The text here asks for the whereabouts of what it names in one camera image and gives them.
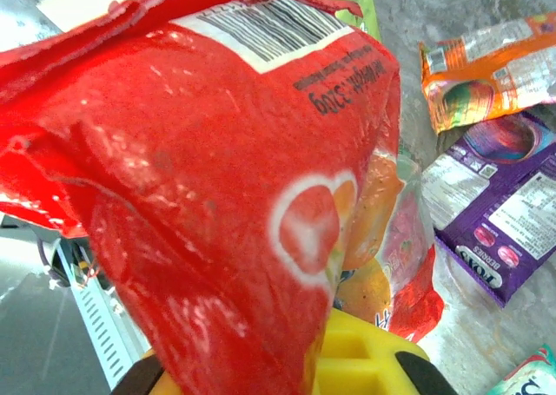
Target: gray countertop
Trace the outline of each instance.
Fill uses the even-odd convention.
[[[0,0],[0,50],[57,33],[38,0]],[[384,44],[398,57],[404,144],[426,166],[454,142],[437,137],[420,92],[417,42],[436,42],[502,21],[556,10],[556,0],[375,0]],[[446,302],[439,326],[420,343],[461,395],[495,385],[543,343],[556,348],[556,260],[549,260],[499,309],[451,257],[438,248],[434,283]]]

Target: red plastic bag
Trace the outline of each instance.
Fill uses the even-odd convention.
[[[0,211],[89,234],[186,393],[312,385],[369,160],[398,147],[398,63],[345,8],[132,0],[0,54]]]

